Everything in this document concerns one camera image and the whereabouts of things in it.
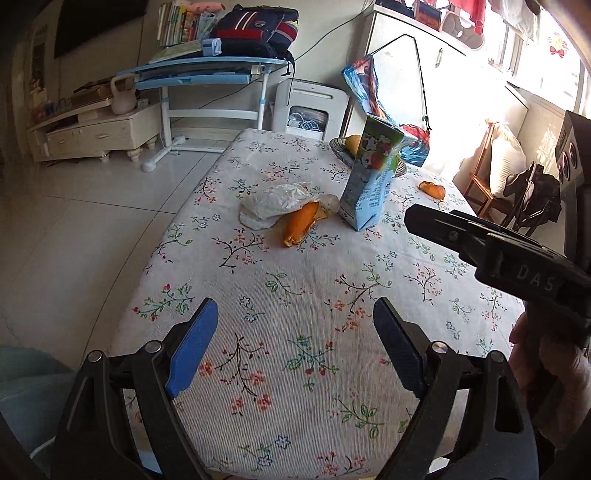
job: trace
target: cabinet handle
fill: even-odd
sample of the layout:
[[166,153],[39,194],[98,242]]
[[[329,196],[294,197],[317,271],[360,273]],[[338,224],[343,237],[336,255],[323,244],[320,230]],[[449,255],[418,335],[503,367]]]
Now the cabinet handle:
[[440,48],[439,52],[437,53],[437,61],[435,62],[435,68],[438,68],[441,65],[441,60],[443,58],[443,49]]

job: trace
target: floral tablecloth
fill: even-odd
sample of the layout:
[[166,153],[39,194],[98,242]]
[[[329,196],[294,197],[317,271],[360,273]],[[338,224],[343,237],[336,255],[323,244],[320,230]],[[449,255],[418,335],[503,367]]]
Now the floral tablecloth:
[[[364,232],[333,216],[287,249],[281,226],[253,232],[238,221],[240,200],[257,189],[312,181],[340,197],[348,175],[328,143],[245,130],[179,211],[121,319],[112,355],[163,338],[204,297],[217,301],[217,331],[175,399],[212,470],[275,479],[379,472],[418,403],[373,327],[381,296],[457,351],[509,352],[521,302],[478,283],[455,253],[404,226],[413,203],[472,212],[437,175],[408,166],[379,225]],[[422,180],[445,185],[445,200],[419,191]],[[132,397],[129,408],[137,426]],[[448,440],[459,422],[450,422]]]

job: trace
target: clothes hanging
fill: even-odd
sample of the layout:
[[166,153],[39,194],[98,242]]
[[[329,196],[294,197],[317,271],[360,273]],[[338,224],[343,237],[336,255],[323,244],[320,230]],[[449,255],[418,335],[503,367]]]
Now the clothes hanging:
[[474,23],[474,32],[482,35],[484,28],[484,14],[486,0],[450,0],[450,3],[470,14],[470,21]]
[[510,26],[530,40],[540,36],[540,15],[533,14],[525,1],[489,0],[491,10],[499,14]]

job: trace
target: white bag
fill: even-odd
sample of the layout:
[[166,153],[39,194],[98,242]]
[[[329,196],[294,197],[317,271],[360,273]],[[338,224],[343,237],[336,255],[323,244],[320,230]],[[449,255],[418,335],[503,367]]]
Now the white bag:
[[509,175],[527,170],[527,161],[521,145],[506,125],[497,124],[491,146],[491,193],[500,199]]
[[270,228],[282,215],[295,212],[310,202],[320,202],[329,213],[339,210],[337,196],[313,193],[311,183],[285,183],[254,192],[244,198],[241,202],[240,223],[252,230]]

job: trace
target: speaker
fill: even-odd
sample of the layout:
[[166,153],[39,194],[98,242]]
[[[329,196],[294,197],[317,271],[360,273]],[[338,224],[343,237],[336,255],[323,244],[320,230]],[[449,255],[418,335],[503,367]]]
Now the speaker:
[[566,111],[556,148],[560,197],[565,202],[564,254],[586,272],[591,266],[591,120]]

